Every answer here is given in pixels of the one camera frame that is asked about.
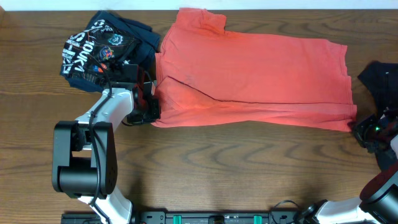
navy graphic t-shirt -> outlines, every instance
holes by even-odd
[[[111,81],[122,82],[122,64],[149,69],[159,39],[145,24],[99,11],[83,32],[66,41],[60,74],[72,87],[102,91],[106,83],[104,70]]]

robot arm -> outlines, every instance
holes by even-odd
[[[93,153],[91,159],[73,157],[72,151],[92,150],[92,141],[88,131],[91,111],[108,97],[109,89],[84,115],[76,121],[61,121],[54,132],[53,185],[56,191],[65,192],[72,198],[89,204],[96,189],[96,162]],[[98,111],[93,120],[94,130],[101,139],[98,141],[101,163],[101,193],[90,207],[101,217],[102,223],[130,223],[132,202],[123,197],[116,186],[117,163],[113,132],[121,121],[134,110],[133,91],[125,88],[113,88],[112,96]]]
[[[398,223],[398,163],[370,181],[360,198],[342,202],[316,203],[305,211],[269,213],[165,213],[134,211],[133,203],[124,198],[116,180],[118,165],[113,133],[127,117],[131,124],[153,122],[159,118],[159,102],[152,98],[152,83],[143,83],[136,73],[131,83],[113,83],[103,91],[99,101],[75,121],[60,121],[54,129],[52,184],[57,192],[90,204],[97,189],[98,168],[94,153],[91,157],[73,156],[73,151],[92,150],[98,146],[100,167],[99,195],[90,207],[98,214],[64,215],[62,223],[109,224],[280,224],[280,223]],[[101,108],[93,119],[91,112]]]

orange t-shirt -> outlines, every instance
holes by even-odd
[[[158,127],[265,121],[349,131],[347,47],[225,31],[226,17],[180,9],[156,54]]]

wooden table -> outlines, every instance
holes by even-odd
[[[95,12],[5,12],[0,28],[0,223],[59,223],[88,206],[51,184],[53,127],[100,94],[59,75],[67,38]],[[162,36],[177,11],[120,11]],[[326,38],[348,45],[358,119],[375,111],[356,78],[372,60],[398,62],[397,11],[222,11],[227,30]],[[120,126],[122,193],[140,208],[268,210],[359,195],[379,169],[350,133],[243,122],[199,128]]]

white wall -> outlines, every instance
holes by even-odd
[[[205,9],[398,9],[398,0],[0,0],[6,11]]]

